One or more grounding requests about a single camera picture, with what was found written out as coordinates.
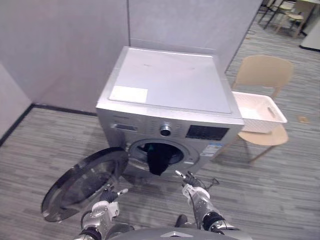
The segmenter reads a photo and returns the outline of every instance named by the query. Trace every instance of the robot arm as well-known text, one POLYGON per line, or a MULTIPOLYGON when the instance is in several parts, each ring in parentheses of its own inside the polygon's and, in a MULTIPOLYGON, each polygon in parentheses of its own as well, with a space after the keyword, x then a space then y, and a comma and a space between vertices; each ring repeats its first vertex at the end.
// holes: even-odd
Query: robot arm
POLYGON ((81 223, 82 231, 74 240, 105 240, 112 226, 112 218, 117 217, 120 212, 118 202, 114 200, 127 192, 127 188, 119 192, 106 189, 100 201, 93 205, 92 210, 89 211, 90 214, 85 218, 83 224, 81 223))
POLYGON ((221 215, 220 211, 210 201, 210 194, 201 187, 200 181, 191 172, 184 175, 179 171, 175 173, 182 177, 184 183, 182 194, 188 198, 188 204, 193 208, 195 222, 206 231, 227 235, 239 240, 252 240, 252 238, 232 226, 221 215))

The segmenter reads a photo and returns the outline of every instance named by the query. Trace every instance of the label sticker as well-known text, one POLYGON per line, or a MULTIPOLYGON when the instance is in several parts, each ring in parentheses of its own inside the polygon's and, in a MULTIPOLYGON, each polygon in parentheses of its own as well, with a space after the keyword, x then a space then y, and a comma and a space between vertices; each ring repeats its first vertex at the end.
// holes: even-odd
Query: label sticker
POLYGON ((147 95, 148 89, 128 86, 114 86, 109 99, 144 104, 147 100, 147 95))
POLYGON ((203 157, 213 157, 214 156, 214 154, 212 154, 212 153, 200 153, 200 156, 203 156, 203 157))
POLYGON ((216 154, 223 145, 220 143, 210 143, 206 146, 206 148, 202 151, 203 154, 216 154))

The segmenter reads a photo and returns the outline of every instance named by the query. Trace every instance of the display panel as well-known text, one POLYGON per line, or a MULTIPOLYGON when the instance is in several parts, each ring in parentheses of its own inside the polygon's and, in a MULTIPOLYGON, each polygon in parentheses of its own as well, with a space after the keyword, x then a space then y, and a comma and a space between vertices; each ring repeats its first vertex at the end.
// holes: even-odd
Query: display panel
POLYGON ((191 125, 185 137, 188 139, 220 141, 228 130, 229 128, 225 127, 191 125))

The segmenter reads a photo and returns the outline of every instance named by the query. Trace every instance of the baseboard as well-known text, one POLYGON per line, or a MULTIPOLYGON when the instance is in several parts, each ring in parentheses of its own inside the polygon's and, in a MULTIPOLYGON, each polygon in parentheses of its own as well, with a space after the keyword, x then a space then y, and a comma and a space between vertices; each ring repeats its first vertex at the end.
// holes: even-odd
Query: baseboard
POLYGON ((65 112, 70 114, 81 114, 81 115, 87 115, 87 116, 97 116, 95 112, 89 112, 89 111, 81 111, 81 110, 73 110, 69 108, 59 107, 59 106, 51 106, 51 105, 45 105, 45 104, 33 104, 34 108, 37 109, 48 109, 48 110, 54 110, 58 112, 65 112))
POLYGON ((32 103, 11 125, 11 127, 5 132, 5 134, 0 138, 0 147, 5 143, 7 138, 13 133, 13 131, 19 126, 19 124, 22 122, 25 116, 27 116, 33 108, 48 109, 48 110, 71 113, 71 114, 81 114, 81 115, 95 116, 95 117, 97 116, 95 112, 80 111, 80 110, 73 110, 69 108, 59 107, 59 106, 32 103))
POLYGON ((22 120, 25 118, 25 116, 28 115, 28 113, 31 111, 31 109, 34 108, 34 104, 30 104, 30 106, 18 117, 18 119, 9 127, 9 129, 5 132, 5 134, 0 138, 0 147, 2 144, 5 143, 7 138, 13 133, 13 131, 16 129, 16 127, 19 126, 19 124, 22 122, 22 120))
POLYGON ((301 46, 301 45, 299 45, 299 47, 300 47, 301 49, 306 49, 306 50, 311 50, 311 51, 320 52, 320 49, 317 49, 317 48, 306 47, 306 46, 301 46))

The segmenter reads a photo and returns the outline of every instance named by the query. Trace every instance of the washing machine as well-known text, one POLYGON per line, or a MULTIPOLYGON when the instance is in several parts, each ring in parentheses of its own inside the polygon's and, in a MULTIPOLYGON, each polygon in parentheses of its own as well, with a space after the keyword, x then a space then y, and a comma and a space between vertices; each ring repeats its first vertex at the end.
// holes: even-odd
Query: washing machine
POLYGON ((70 168, 41 212, 58 222, 82 211, 120 176, 195 173, 241 131, 244 121, 214 55, 124 47, 96 111, 109 143, 70 168))
POLYGON ((196 172, 244 121, 215 55, 124 47, 96 105, 110 147, 128 153, 125 174, 196 172))

